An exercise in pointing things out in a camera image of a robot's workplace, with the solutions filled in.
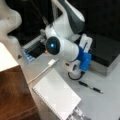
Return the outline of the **white and blue gripper body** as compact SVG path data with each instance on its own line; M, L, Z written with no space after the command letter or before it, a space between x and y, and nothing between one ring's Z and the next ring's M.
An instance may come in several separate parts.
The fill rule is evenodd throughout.
M75 75L75 80L83 77L91 62L92 55L89 53L92 44L92 38L83 34L79 43L79 54L77 58L72 61L64 61L63 68L68 72L69 78L72 79L71 74Z

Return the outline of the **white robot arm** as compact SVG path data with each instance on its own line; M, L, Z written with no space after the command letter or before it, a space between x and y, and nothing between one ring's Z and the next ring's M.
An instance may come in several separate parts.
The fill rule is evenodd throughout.
M85 18L67 0L51 1L62 15L45 28L46 51L63 60L63 66L68 74L79 75L82 78L91 62L89 50L92 38L82 34L80 43L75 44L71 37L83 31ZM0 42L7 47L14 58L21 55L22 50L18 39L9 36L9 33L18 28L21 23L21 15L10 8L5 0L0 0Z

